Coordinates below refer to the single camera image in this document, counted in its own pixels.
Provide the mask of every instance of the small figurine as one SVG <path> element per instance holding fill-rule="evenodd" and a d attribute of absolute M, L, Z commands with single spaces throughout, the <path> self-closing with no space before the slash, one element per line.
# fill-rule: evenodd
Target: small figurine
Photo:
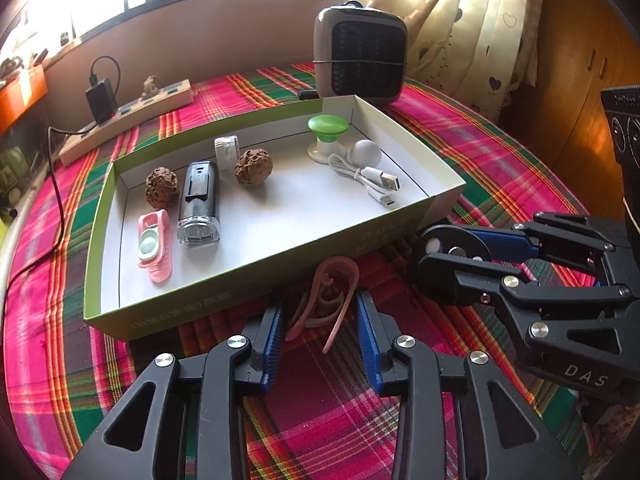
<path fill-rule="evenodd" d="M 271 155 L 266 150 L 246 150 L 236 162 L 236 179 L 243 186 L 259 186 L 272 170 Z"/>
<path fill-rule="evenodd" d="M 145 196 L 151 207 L 165 209 L 180 196 L 178 177 L 167 168 L 155 168 L 146 178 Z"/>
<path fill-rule="evenodd" d="M 160 82 L 158 76 L 150 75 L 146 78 L 145 84 L 142 89 L 142 98 L 149 99 L 155 97 L 160 93 L 163 84 Z"/>

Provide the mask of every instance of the pink plastic clip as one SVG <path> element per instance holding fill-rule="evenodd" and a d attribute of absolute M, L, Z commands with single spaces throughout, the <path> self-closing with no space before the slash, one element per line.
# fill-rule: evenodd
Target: pink plastic clip
<path fill-rule="evenodd" d="M 171 238 L 169 215 L 164 209 L 138 220 L 138 266 L 148 269 L 152 282 L 164 282 L 172 273 Z"/>
<path fill-rule="evenodd" d="M 331 275 L 335 276 L 336 274 L 341 274 L 349 280 L 349 291 L 347 293 L 347 297 L 344 298 L 342 306 L 339 310 L 336 310 L 335 313 L 324 318 L 313 319 L 312 321 L 311 319 L 309 319 L 309 317 L 313 313 L 316 307 L 316 303 L 318 302 L 320 287 L 327 284 Z M 326 354 L 334 344 L 335 337 L 338 335 L 338 330 L 340 330 L 340 325 L 342 324 L 342 320 L 347 313 L 347 308 L 349 307 L 351 298 L 356 291 L 359 279 L 360 269 L 358 268 L 358 264 L 350 258 L 344 256 L 332 256 L 331 258 L 328 258 L 324 262 L 322 262 L 318 266 L 318 268 L 316 269 L 316 273 L 314 274 L 314 280 L 311 285 L 311 293 L 309 294 L 309 300 L 306 303 L 306 307 L 300 315 L 300 318 L 287 332 L 285 340 L 291 341 L 292 339 L 297 338 L 300 334 L 302 334 L 305 326 L 322 326 L 331 323 L 332 320 L 335 319 L 334 327 L 329 334 L 329 338 L 326 340 L 324 348 L 322 348 L 322 353 Z"/>

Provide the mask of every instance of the pink hair clip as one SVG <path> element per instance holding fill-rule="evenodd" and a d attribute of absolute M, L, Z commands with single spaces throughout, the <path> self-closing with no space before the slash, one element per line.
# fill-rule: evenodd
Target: pink hair clip
<path fill-rule="evenodd" d="M 321 296 L 321 288 L 327 288 L 334 283 L 336 277 L 344 277 L 349 283 L 349 291 L 344 296 L 343 293 L 335 300 L 326 301 Z M 305 304 L 306 294 L 303 296 L 298 310 L 293 316 L 294 324 L 287 332 L 285 336 L 286 341 L 291 341 L 297 338 L 305 328 L 314 328 L 318 326 L 328 325 L 333 322 L 334 327 L 329 334 L 329 338 L 326 340 L 322 353 L 326 354 L 331 346 L 334 344 L 340 325 L 347 313 L 347 308 L 351 303 L 356 287 L 358 286 L 358 280 L 360 279 L 360 269 L 358 264 L 350 258 L 344 256 L 332 256 L 322 262 L 316 269 L 314 274 L 314 280 L 311 285 L 311 292 L 308 295 L 308 301 L 304 310 L 302 306 Z M 335 311 L 323 317 L 311 317 L 311 315 L 318 309 L 319 306 L 327 307 L 337 301 L 342 301 L 342 306 L 336 308 Z"/>

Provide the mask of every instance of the plaid tablecloth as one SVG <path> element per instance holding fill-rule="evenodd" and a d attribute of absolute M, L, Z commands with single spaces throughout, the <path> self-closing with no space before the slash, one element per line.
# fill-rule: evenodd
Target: plaid tablecloth
<path fill-rule="evenodd" d="M 309 65 L 197 84 L 192 105 L 135 127 L 70 167 L 57 169 L 67 218 L 62 250 L 12 287 L 4 329 L 6 387 L 15 427 L 50 478 L 62 475 L 105 413 L 156 354 L 183 357 L 206 352 L 237 333 L 246 317 L 266 303 L 264 298 L 252 301 L 128 344 L 85 325 L 84 268 L 110 161 L 208 121 L 295 102 L 296 89 L 313 85 Z M 527 221 L 539 210 L 583 212 L 564 185 L 519 143 L 439 92 L 407 82 L 400 99 L 384 111 L 466 180 L 466 190 L 450 214 L 452 221 L 503 227 Z M 47 180 L 20 237 L 12 272 L 50 248 L 59 228 Z M 438 351 L 488 352 L 581 465 L 593 443 L 572 393 L 517 374 L 506 331 L 488 309 L 440 309 L 409 286 L 404 270 L 410 242 L 398 240 L 358 260 L 360 283 L 370 288 L 379 309 L 393 314 L 405 333 Z M 546 285 L 588 284 L 544 262 L 530 262 L 527 269 Z M 286 344 L 271 393 L 245 401 L 252 478 L 390 478 L 398 400 L 380 399 L 368 387 L 353 319 L 324 356 L 327 334 L 308 330 Z M 450 400 L 445 398 L 444 404 L 447 469 L 453 479 L 455 428 Z M 188 474 L 193 474 L 193 465 L 192 457 Z"/>

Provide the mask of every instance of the space heater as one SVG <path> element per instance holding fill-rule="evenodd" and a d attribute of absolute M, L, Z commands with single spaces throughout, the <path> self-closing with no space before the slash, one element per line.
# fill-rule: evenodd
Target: space heater
<path fill-rule="evenodd" d="M 358 2 L 323 9 L 314 29 L 318 97 L 357 95 L 373 105 L 400 96 L 407 30 L 398 16 Z"/>

